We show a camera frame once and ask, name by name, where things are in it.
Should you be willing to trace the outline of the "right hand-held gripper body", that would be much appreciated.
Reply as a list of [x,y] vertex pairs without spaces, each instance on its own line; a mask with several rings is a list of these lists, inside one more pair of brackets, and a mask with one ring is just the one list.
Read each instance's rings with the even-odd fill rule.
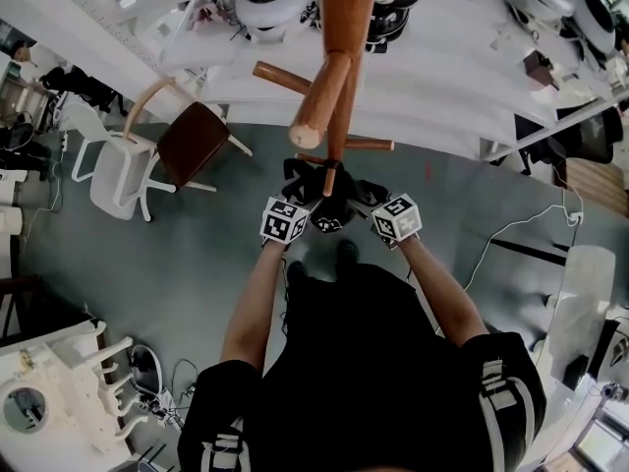
[[418,237],[423,224],[418,206],[402,194],[376,207],[370,213],[372,232],[390,249],[410,238]]

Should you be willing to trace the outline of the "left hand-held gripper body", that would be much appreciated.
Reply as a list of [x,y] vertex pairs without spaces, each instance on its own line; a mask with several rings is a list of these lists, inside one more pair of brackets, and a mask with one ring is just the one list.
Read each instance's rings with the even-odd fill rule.
[[290,245],[305,231],[311,210],[282,192],[270,196],[261,214],[259,235],[264,241]]

